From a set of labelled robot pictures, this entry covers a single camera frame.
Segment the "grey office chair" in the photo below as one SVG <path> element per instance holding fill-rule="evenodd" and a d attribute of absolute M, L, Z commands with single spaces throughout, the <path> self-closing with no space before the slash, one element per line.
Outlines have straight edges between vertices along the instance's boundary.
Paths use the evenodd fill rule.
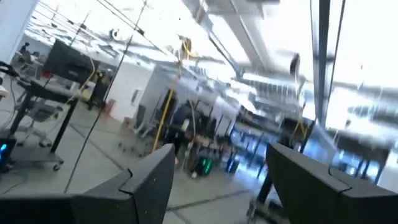
<path fill-rule="evenodd" d="M 132 118 L 124 118 L 122 128 L 132 133 L 132 142 L 126 144 L 124 141 L 121 141 L 118 144 L 118 148 L 121 149 L 123 152 L 130 150 L 132 152 L 135 152 L 139 157 L 144 157 L 146 155 L 146 152 L 141 150 L 140 147 L 137 145 L 139 141 L 143 140 L 143 137 L 141 136 L 141 131 L 145 126 L 145 115 L 146 107 L 140 104 L 135 115 Z"/>
<path fill-rule="evenodd" d="M 19 126 L 17 132 L 25 134 L 24 138 L 17 140 L 17 146 L 23 146 L 30 136 L 39 138 L 40 147 L 50 147 L 52 141 L 47 137 L 47 133 L 34 128 L 35 123 L 45 123 L 51 119 L 58 119 L 59 112 L 62 112 L 61 106 L 52 106 L 45 103 L 30 102 L 26 115 L 32 119 L 28 126 Z"/>

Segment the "black computer green lights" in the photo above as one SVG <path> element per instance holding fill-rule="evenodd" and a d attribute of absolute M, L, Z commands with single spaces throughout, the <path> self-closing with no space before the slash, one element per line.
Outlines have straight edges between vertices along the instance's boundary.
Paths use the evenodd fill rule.
<path fill-rule="evenodd" d="M 194 173 L 200 177 L 206 177 L 213 168 L 213 159 L 206 156 L 200 156 L 194 168 Z"/>

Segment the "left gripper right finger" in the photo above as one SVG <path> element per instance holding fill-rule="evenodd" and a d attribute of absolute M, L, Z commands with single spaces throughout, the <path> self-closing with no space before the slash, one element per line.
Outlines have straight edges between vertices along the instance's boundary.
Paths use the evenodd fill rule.
<path fill-rule="evenodd" d="M 278 143 L 268 173 L 290 224 L 398 224 L 398 194 Z"/>

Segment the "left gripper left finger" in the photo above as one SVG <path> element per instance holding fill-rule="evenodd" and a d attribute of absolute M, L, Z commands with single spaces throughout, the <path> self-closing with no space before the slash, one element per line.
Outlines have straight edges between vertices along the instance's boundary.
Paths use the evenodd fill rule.
<path fill-rule="evenodd" d="M 2 195 L 0 224 L 162 224 L 174 167 L 166 144 L 81 194 Z"/>

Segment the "person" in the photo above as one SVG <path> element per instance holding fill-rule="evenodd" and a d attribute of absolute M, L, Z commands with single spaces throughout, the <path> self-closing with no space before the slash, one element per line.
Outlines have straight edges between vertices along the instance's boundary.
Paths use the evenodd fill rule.
<path fill-rule="evenodd" d="M 19 53 L 21 54 L 21 56 L 18 59 L 18 62 L 20 63 L 32 63 L 32 59 L 31 59 L 31 54 L 28 51 L 28 46 L 30 45 L 30 43 L 25 42 L 24 45 L 20 48 Z"/>
<path fill-rule="evenodd" d="M 194 125 L 196 118 L 193 118 L 193 104 L 187 100 L 182 104 L 172 117 L 171 127 L 169 128 L 166 143 L 174 145 L 175 165 L 178 164 L 179 150 L 183 145 L 187 145 L 193 138 Z"/>

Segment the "black desk monitor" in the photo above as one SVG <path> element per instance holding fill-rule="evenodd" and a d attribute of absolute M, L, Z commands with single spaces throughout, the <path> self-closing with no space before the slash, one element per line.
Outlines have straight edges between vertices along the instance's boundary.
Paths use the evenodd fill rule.
<path fill-rule="evenodd" d="M 96 71 L 98 65 L 97 60 L 89 58 L 89 56 L 57 39 L 47 56 L 42 71 L 82 85 L 92 72 Z"/>

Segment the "black aluminium table frame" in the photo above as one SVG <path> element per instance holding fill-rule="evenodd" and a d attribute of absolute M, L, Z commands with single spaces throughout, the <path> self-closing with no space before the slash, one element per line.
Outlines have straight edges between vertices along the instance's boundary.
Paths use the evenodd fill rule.
<path fill-rule="evenodd" d="M 315 114 L 318 124 L 325 127 L 326 103 L 329 86 L 326 82 L 326 61 L 330 0 L 310 0 L 313 45 L 313 83 Z"/>

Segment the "black computer blue light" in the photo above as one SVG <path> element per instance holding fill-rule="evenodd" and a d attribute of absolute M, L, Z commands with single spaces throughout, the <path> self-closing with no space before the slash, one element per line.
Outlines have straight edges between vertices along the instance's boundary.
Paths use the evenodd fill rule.
<path fill-rule="evenodd" d="M 6 170 L 6 164 L 10 160 L 15 145 L 16 139 L 14 136 L 0 138 L 0 173 Z"/>

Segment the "dark background table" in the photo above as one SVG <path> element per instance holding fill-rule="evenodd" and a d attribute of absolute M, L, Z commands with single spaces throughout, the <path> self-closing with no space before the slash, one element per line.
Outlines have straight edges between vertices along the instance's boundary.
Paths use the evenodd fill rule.
<path fill-rule="evenodd" d="M 387 145 L 366 138 L 360 139 L 352 134 L 340 134 L 337 130 L 326 132 L 338 148 L 331 163 L 332 167 L 353 177 L 378 184 L 390 153 Z"/>

